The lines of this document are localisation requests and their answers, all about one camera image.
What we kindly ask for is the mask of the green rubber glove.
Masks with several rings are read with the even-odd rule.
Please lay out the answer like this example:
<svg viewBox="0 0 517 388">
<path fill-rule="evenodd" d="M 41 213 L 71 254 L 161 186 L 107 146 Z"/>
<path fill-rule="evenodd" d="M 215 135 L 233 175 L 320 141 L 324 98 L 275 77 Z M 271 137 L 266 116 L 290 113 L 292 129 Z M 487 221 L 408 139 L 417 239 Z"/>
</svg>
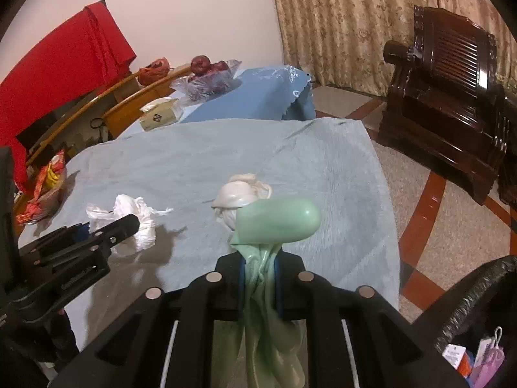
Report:
<svg viewBox="0 0 517 388">
<path fill-rule="evenodd" d="M 281 197 L 256 200 L 237 211 L 230 245 L 245 260 L 245 362 L 249 387 L 303 387 L 298 357 L 303 340 L 299 321 L 285 321 L 273 307 L 275 260 L 285 243 L 305 240 L 321 225 L 310 200 Z"/>
</svg>

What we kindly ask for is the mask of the black trash bin bag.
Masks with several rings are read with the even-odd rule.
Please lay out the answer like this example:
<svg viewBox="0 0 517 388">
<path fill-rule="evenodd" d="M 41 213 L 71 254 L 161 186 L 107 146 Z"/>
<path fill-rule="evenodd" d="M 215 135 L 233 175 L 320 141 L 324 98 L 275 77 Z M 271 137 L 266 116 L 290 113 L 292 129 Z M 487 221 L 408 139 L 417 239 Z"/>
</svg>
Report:
<svg viewBox="0 0 517 388">
<path fill-rule="evenodd" d="M 482 338 L 502 328 L 506 357 L 489 387 L 516 386 L 516 257 L 485 263 L 445 292 L 413 328 L 442 352 L 449 343 L 474 352 Z"/>
</svg>

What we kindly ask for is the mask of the orange sponge cloth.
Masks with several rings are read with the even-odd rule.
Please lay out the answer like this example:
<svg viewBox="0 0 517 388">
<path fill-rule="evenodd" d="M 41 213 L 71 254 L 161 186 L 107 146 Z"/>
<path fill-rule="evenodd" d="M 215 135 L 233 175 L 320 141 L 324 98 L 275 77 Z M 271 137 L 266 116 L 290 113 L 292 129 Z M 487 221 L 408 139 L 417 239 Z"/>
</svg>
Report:
<svg viewBox="0 0 517 388">
<path fill-rule="evenodd" d="M 473 363 L 474 358 L 472 356 L 472 353 L 470 351 L 465 351 L 457 368 L 457 371 L 460 375 L 462 375 L 464 378 L 470 377 L 470 374 L 473 370 Z"/>
</svg>

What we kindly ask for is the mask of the light wooden tv cabinet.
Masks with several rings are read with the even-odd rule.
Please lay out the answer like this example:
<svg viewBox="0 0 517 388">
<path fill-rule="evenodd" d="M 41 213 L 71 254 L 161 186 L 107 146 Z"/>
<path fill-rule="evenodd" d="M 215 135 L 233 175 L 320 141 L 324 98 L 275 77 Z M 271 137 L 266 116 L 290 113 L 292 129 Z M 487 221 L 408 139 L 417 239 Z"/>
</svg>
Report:
<svg viewBox="0 0 517 388">
<path fill-rule="evenodd" d="M 171 95 L 171 82 L 190 73 L 188 63 L 169 68 L 150 81 L 130 73 L 108 89 L 78 97 L 34 121 L 17 135 L 26 153 L 29 184 L 35 185 L 39 170 L 59 150 L 73 158 L 89 146 L 119 137 L 142 116 L 140 109 L 145 104 Z"/>
</svg>

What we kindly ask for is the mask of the tissue box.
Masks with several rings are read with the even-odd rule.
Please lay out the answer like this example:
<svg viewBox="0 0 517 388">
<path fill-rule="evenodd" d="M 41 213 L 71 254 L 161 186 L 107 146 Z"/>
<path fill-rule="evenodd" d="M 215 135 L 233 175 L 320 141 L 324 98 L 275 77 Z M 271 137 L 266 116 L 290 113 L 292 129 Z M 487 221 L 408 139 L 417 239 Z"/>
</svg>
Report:
<svg viewBox="0 0 517 388">
<path fill-rule="evenodd" d="M 183 114 L 183 108 L 177 98 L 170 96 L 155 99 L 145 104 L 139 123 L 144 131 L 151 131 L 158 127 L 178 122 Z"/>
</svg>

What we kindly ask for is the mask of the grey-blue table cloth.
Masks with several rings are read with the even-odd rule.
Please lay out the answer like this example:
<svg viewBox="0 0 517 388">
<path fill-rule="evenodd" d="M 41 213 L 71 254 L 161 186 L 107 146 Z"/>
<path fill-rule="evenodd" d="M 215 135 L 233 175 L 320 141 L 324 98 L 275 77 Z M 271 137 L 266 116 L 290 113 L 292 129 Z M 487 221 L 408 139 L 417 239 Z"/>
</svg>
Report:
<svg viewBox="0 0 517 388">
<path fill-rule="evenodd" d="M 172 291 L 213 270 L 230 251 L 212 200 L 231 176 L 253 173 L 276 198 L 311 200 L 320 229 L 288 245 L 310 271 L 334 286 L 376 289 L 399 303 L 400 254 L 391 197 L 374 145 L 361 122 L 226 119 L 176 124 L 90 147 L 67 165 L 64 198 L 48 220 L 28 226 L 27 244 L 111 209 L 119 194 L 161 211 L 155 245 L 112 256 L 110 273 L 68 304 L 83 348 L 147 288 Z"/>
</svg>

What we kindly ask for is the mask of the red plastic bag on cabinet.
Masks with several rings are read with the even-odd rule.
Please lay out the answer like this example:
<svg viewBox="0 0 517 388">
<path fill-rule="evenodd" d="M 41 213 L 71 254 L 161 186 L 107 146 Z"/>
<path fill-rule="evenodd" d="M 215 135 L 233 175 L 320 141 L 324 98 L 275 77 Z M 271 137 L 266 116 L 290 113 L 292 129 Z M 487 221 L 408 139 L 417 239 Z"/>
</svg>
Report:
<svg viewBox="0 0 517 388">
<path fill-rule="evenodd" d="M 148 86 L 166 77 L 169 71 L 170 65 L 166 58 L 156 59 L 138 70 L 137 80 L 141 86 Z"/>
</svg>

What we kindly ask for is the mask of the red cloth cover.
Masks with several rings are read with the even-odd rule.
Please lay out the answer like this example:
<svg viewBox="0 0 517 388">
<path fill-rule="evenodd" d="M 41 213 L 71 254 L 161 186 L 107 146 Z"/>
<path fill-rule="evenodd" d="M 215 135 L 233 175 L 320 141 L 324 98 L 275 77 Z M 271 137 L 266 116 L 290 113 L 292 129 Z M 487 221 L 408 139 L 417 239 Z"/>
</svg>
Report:
<svg viewBox="0 0 517 388">
<path fill-rule="evenodd" d="M 49 32 L 1 83 L 1 145 L 11 148 L 13 179 L 32 192 L 26 149 L 17 136 L 42 116 L 125 77 L 136 54 L 102 0 Z"/>
</svg>

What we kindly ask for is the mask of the glass fruit bowl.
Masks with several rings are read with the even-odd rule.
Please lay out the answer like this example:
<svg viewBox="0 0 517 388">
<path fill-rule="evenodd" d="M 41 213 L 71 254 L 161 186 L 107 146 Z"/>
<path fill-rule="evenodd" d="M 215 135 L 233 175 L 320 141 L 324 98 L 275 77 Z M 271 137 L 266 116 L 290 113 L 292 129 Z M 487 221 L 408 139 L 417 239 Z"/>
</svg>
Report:
<svg viewBox="0 0 517 388">
<path fill-rule="evenodd" d="M 209 101 L 236 89 L 241 81 L 236 78 L 241 61 L 229 59 L 226 61 L 228 69 L 214 71 L 202 76 L 191 74 L 171 82 L 170 88 L 181 94 L 180 103 L 189 106 Z"/>
</svg>

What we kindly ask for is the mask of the red apples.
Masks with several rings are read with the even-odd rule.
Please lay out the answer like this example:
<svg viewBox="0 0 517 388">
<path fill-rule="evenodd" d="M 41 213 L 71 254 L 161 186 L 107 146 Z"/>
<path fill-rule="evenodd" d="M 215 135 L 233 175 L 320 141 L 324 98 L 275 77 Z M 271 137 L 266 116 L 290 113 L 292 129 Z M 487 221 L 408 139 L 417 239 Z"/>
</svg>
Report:
<svg viewBox="0 0 517 388">
<path fill-rule="evenodd" d="M 208 56 L 198 55 L 193 57 L 191 60 L 190 69 L 195 76 L 200 77 L 206 74 L 227 71 L 230 68 L 223 60 L 220 60 L 217 63 L 212 63 Z"/>
</svg>

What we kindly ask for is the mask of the blue plastic table cover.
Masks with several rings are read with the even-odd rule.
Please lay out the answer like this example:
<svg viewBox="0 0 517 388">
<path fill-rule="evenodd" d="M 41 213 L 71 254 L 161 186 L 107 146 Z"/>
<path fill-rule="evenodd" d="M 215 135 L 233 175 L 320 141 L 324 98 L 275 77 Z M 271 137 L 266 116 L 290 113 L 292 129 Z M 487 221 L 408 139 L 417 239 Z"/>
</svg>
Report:
<svg viewBox="0 0 517 388">
<path fill-rule="evenodd" d="M 236 89 L 187 107 L 179 121 L 192 123 L 227 118 L 314 119 L 310 75 L 292 66 L 241 70 L 237 73 Z"/>
</svg>

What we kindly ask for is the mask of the beige patterned curtain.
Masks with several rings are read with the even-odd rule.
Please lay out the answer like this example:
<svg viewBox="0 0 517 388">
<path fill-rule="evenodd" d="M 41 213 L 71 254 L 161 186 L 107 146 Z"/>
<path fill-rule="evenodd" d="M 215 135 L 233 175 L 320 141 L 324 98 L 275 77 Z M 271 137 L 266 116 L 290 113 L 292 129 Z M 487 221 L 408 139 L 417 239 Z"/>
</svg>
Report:
<svg viewBox="0 0 517 388">
<path fill-rule="evenodd" d="M 393 74 L 383 48 L 393 39 L 410 45 L 416 5 L 462 15 L 493 34 L 496 78 L 516 90 L 516 40 L 490 0 L 275 0 L 284 60 L 335 85 L 385 96 Z"/>
</svg>

